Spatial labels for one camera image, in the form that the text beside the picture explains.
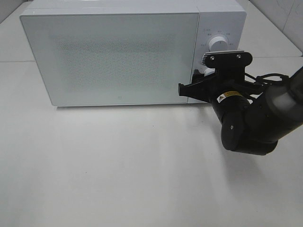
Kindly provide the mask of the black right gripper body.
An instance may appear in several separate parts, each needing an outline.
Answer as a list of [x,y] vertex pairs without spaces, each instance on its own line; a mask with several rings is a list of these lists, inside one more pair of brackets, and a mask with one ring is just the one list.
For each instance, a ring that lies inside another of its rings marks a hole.
[[207,100],[215,111],[244,111],[250,105],[244,91],[244,67],[216,69],[205,78]]

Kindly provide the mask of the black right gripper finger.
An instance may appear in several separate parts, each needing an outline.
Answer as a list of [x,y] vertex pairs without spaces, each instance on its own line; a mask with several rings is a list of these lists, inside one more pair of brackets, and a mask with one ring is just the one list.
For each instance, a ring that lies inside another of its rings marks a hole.
[[204,73],[200,73],[199,70],[194,70],[190,84],[178,84],[178,95],[210,103],[211,95],[209,85],[212,85],[214,78],[215,73],[205,77]]
[[252,63],[252,55],[243,50],[206,52],[201,63],[215,73],[244,73]]

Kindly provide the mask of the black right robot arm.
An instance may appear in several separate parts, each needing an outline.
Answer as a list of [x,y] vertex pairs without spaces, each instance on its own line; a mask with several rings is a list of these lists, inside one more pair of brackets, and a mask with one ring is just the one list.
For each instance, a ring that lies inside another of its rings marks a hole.
[[243,50],[207,52],[202,64],[213,72],[195,70],[178,94],[212,105],[226,150],[263,156],[303,123],[303,71],[253,77],[245,72],[252,60]]

